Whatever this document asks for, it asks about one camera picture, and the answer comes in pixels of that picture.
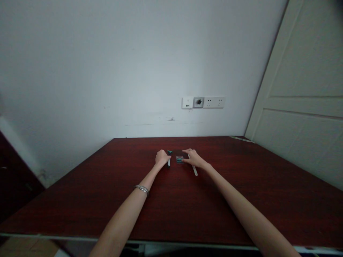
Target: white door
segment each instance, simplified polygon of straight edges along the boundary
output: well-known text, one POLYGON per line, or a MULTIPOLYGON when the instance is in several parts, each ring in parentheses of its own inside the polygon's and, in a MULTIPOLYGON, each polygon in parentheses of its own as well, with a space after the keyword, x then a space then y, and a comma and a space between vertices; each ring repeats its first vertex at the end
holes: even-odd
POLYGON ((245 136, 343 190, 341 1, 289 1, 245 136))

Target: wall socket panel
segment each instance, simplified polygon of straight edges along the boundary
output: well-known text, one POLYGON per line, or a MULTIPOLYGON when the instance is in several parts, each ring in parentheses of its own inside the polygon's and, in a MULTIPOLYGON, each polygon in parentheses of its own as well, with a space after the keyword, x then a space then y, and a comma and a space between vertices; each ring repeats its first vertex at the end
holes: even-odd
POLYGON ((205 97, 203 108, 224 108, 226 97, 205 97))
POLYGON ((193 97, 186 96, 182 98, 182 109, 192 109, 193 108, 193 97))

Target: bracelet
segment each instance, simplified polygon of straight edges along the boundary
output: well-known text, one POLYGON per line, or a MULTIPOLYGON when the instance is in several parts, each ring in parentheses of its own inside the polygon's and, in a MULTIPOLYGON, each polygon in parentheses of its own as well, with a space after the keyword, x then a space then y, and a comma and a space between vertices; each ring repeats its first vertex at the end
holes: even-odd
POLYGON ((145 186, 136 185, 135 188, 136 187, 139 188, 140 190, 142 190, 144 193, 146 193, 149 196, 149 190, 145 186))

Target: forearm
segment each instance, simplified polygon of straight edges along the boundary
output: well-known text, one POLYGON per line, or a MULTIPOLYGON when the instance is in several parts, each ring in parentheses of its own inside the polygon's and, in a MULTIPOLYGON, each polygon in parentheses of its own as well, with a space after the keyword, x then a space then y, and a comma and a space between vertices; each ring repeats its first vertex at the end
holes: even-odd
POLYGON ((210 164, 204 170, 212 178, 249 237, 263 256, 300 256, 287 239, 210 164))
MULTIPOLYGON (((140 182, 140 185, 150 190, 156 175, 162 167, 162 164, 156 164, 140 182)), ((138 219, 146 198, 147 194, 142 190, 136 188, 132 191, 105 227, 89 256, 120 255, 138 219)))

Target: fingers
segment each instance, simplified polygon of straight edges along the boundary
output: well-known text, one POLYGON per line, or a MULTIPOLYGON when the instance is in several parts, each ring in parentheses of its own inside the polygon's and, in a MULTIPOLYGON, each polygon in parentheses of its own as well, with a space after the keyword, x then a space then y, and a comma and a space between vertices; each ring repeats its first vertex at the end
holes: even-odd
POLYGON ((193 149, 189 148, 187 150, 182 150, 183 152, 187 153, 187 154, 190 154, 191 151, 193 151, 193 149))

